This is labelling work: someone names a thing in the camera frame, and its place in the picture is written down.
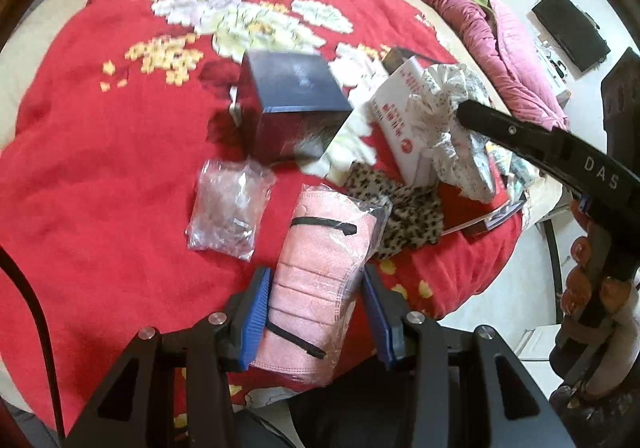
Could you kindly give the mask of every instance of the metal screw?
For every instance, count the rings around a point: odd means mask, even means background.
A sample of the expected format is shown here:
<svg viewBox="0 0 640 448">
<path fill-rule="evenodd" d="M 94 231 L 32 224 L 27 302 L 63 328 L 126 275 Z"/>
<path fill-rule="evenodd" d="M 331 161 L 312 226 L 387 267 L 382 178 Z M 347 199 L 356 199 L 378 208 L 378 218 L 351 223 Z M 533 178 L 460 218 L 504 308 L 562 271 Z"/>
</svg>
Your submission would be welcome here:
<svg viewBox="0 0 640 448">
<path fill-rule="evenodd" d="M 488 325 L 481 325 L 476 328 L 476 332 L 481 338 L 485 340 L 493 340 L 495 337 L 495 329 L 493 327 L 489 327 Z"/>
<path fill-rule="evenodd" d="M 418 325 L 424 322 L 424 314 L 422 314 L 420 311 L 411 311 L 406 314 L 406 320 L 409 323 L 415 323 L 416 325 Z"/>
<path fill-rule="evenodd" d="M 222 325 L 226 322 L 226 314 L 224 313 L 211 313 L 209 315 L 209 323 L 211 325 Z"/>
<path fill-rule="evenodd" d="M 142 329 L 138 331 L 138 338 L 140 338 L 141 340 L 150 340 L 155 335 L 156 329 L 152 326 L 142 327 Z"/>
</svg>

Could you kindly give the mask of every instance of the white box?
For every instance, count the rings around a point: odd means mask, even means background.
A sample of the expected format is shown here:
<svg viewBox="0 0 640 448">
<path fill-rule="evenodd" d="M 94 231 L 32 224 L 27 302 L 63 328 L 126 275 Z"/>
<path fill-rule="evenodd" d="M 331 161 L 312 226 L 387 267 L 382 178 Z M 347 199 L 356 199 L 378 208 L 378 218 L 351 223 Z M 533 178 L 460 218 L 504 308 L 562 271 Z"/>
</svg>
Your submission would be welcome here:
<svg viewBox="0 0 640 448">
<path fill-rule="evenodd" d="M 423 155 L 406 114 L 409 95 L 420 94 L 423 68 L 410 58 L 379 86 L 371 108 L 407 186 L 430 186 L 437 181 L 431 159 Z"/>
</svg>

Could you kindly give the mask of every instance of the leopard print cloth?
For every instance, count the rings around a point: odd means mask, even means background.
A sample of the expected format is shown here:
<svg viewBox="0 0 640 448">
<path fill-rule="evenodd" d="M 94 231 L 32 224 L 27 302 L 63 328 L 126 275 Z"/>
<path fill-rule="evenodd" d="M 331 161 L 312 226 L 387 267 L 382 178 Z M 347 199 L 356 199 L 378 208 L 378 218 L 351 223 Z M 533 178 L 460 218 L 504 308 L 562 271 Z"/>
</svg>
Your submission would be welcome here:
<svg viewBox="0 0 640 448">
<path fill-rule="evenodd" d="M 436 187 L 412 187 L 393 181 L 366 164 L 356 163 L 345 183 L 347 195 L 390 210 L 376 256 L 383 260 L 409 246 L 436 244 L 443 215 Z"/>
</svg>

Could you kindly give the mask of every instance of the dark blue box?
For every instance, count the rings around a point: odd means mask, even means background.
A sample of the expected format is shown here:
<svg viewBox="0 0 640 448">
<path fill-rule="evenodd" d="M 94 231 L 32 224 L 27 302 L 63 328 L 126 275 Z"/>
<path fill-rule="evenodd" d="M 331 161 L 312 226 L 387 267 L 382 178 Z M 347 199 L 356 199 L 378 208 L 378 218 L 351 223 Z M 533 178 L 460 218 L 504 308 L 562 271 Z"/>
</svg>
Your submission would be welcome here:
<svg viewBox="0 0 640 448">
<path fill-rule="evenodd" d="M 236 101 L 245 152 L 266 165 L 318 159 L 351 113 L 329 65 L 313 54 L 246 51 Z"/>
</svg>

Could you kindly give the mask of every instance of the pink comforter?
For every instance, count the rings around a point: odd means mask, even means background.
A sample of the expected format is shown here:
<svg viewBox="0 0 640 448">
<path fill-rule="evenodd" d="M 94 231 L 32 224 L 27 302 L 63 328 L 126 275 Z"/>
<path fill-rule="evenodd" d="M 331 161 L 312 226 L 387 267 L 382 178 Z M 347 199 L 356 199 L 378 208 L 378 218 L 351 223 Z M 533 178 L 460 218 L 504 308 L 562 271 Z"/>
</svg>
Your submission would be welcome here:
<svg viewBox="0 0 640 448">
<path fill-rule="evenodd" d="M 494 35 L 486 13 L 472 0 L 424 1 L 462 38 L 516 118 L 548 129 L 568 128 L 566 115 L 536 56 L 532 35 L 507 6 L 490 0 L 497 24 Z"/>
</svg>

